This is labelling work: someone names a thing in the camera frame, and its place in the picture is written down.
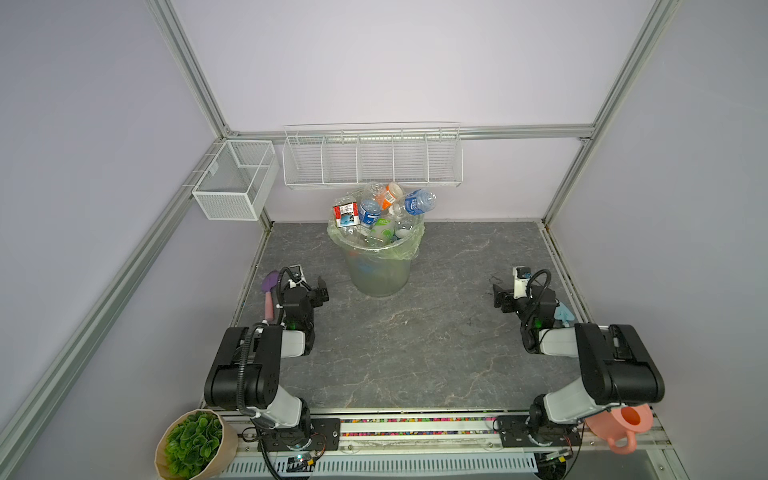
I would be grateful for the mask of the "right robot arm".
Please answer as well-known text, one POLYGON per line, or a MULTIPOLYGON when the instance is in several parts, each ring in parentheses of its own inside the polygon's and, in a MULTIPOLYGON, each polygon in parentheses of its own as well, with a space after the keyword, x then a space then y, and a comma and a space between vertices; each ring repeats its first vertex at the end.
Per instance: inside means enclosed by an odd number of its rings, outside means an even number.
POLYGON ((528 416, 507 415, 497 423, 539 446, 571 440, 580 421, 627 408, 647 410, 665 395, 663 378, 637 331, 630 325, 556 326, 562 309, 548 283, 518 282, 493 287, 494 306, 520 320, 521 341, 530 354, 576 358, 580 373, 565 387, 537 396, 528 416))

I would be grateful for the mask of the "green label bottle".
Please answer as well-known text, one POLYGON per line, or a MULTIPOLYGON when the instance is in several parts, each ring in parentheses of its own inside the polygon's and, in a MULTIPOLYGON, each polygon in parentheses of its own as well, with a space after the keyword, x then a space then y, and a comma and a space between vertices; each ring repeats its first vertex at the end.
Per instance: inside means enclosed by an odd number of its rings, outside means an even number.
POLYGON ((395 237, 395 227, 395 221, 380 217, 371 227, 369 237, 377 243, 392 243, 395 237))

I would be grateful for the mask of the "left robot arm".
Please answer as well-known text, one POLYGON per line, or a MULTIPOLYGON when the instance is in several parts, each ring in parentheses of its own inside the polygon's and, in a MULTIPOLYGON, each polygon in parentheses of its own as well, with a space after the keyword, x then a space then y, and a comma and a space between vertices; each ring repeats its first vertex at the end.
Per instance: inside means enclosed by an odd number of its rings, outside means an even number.
POLYGON ((315 338, 314 311, 329 300, 299 265, 271 272, 263 287, 271 310, 260 323, 228 328, 204 384, 207 406, 247 417, 274 447, 304 450, 315 433, 305 400, 280 385, 281 361, 307 356, 315 338))

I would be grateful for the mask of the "orange label juice bottle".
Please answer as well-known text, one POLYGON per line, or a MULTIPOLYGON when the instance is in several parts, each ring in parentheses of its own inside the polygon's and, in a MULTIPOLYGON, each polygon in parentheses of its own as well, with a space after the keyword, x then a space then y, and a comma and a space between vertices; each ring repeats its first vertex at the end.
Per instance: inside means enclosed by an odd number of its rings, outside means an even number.
POLYGON ((378 201, 381 207, 386 210, 392 205, 400 201, 404 196, 404 191, 396 182, 389 182, 385 184, 378 196, 378 201))

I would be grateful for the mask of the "red label bottle red cap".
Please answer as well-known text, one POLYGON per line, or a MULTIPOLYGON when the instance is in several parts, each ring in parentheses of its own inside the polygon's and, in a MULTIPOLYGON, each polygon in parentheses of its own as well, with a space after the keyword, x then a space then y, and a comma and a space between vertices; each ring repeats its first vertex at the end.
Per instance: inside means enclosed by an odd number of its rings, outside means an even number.
POLYGON ((340 201, 333 206, 333 220, 338 229, 360 225, 359 208, 356 201, 340 201))

